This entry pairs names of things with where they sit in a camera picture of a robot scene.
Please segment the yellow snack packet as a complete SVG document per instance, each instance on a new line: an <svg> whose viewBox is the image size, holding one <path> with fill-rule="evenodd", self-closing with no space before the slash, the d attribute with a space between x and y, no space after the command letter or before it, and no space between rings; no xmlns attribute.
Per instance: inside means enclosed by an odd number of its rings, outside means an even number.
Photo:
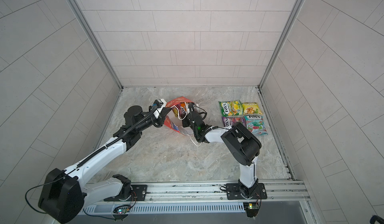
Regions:
<svg viewBox="0 0 384 224"><path fill-rule="evenodd" d="M256 102L244 102L242 103L242 107L243 115L263 115L263 112Z"/></svg>

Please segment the green Fox's candy packet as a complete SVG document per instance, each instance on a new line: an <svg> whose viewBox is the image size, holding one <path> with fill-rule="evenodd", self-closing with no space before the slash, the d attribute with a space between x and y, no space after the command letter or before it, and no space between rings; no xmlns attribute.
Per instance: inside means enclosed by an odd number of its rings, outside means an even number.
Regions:
<svg viewBox="0 0 384 224"><path fill-rule="evenodd" d="M244 114L244 108L239 100L219 101L221 114L223 117L240 116Z"/></svg>

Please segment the red paper gift bag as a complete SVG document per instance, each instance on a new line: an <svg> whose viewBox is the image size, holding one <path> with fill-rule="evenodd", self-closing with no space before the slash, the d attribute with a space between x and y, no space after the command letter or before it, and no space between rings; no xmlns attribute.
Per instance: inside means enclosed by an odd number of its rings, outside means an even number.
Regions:
<svg viewBox="0 0 384 224"><path fill-rule="evenodd" d="M198 144L194 138L193 130L189 126L183 127L183 123L188 120L187 114L190 112L188 107L191 103L193 104L191 100L183 96L167 102L166 107L170 108L171 111L167 114L164 125L173 131L188 136L192 143L199 147L201 144Z"/></svg>

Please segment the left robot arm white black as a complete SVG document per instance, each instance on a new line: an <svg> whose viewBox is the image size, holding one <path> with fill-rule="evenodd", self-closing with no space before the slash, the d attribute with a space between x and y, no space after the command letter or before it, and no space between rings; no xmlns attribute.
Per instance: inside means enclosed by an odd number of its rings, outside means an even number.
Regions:
<svg viewBox="0 0 384 224"><path fill-rule="evenodd" d="M164 99L158 99L148 112L137 105L130 107L124 114L125 125L106 144L64 170L49 172L42 185L38 207L59 223L66 224L93 203L133 200L135 194L131 181L122 175L114 175L95 184L89 184L89 180L112 160L131 149L145 129L162 127L170 112L166 104Z"/></svg>

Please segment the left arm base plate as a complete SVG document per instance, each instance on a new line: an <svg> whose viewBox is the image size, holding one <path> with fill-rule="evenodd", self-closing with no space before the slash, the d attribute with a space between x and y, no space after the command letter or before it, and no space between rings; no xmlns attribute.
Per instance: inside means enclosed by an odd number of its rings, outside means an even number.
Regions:
<svg viewBox="0 0 384 224"><path fill-rule="evenodd" d="M147 185L130 185L129 188L123 187L117 196L106 198L104 202L141 202L146 198L147 189Z"/></svg>

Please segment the purple Fox's berries packet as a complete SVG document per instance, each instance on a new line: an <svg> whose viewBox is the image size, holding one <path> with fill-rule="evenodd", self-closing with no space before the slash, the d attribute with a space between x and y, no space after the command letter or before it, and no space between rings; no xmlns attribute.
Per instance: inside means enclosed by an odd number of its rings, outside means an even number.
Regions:
<svg viewBox="0 0 384 224"><path fill-rule="evenodd" d="M246 127L246 121L244 117L222 117L224 127L231 127L235 123L239 122Z"/></svg>

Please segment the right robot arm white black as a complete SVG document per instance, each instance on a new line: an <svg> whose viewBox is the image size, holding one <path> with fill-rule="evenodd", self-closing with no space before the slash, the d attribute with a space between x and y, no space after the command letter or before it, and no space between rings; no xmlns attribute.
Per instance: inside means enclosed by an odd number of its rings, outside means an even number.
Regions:
<svg viewBox="0 0 384 224"><path fill-rule="evenodd" d="M258 178L256 174L257 159L262 148L261 142L241 123L235 122L231 127L211 126L204 123L207 113L197 112L194 103L187 104L186 118L183 126L189 126L197 143L224 143L235 160L240 164L239 190L245 199L257 195Z"/></svg>

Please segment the orange Fox's candy packet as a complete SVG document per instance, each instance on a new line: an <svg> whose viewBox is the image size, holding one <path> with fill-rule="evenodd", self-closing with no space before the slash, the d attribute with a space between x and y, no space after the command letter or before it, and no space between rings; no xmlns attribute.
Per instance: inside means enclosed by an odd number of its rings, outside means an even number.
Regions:
<svg viewBox="0 0 384 224"><path fill-rule="evenodd" d="M188 108L185 102L178 103L172 107L172 111L179 120L183 120L187 116Z"/></svg>

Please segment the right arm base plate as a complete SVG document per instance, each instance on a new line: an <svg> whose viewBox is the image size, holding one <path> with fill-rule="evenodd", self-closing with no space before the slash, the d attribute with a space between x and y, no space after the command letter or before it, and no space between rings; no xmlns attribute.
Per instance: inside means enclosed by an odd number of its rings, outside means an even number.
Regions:
<svg viewBox="0 0 384 224"><path fill-rule="evenodd" d="M220 190L227 194L228 200L266 200L268 198L263 183L255 183L251 188L241 183L226 184L220 187Z"/></svg>

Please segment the teal Fox's candy packet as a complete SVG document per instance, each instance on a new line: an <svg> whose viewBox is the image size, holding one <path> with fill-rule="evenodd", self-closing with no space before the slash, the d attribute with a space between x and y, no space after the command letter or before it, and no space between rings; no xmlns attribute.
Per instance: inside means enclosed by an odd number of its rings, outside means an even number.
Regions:
<svg viewBox="0 0 384 224"><path fill-rule="evenodd" d="M263 117L261 115L247 115L245 116L246 128L253 135L267 134L267 130L264 124Z"/></svg>

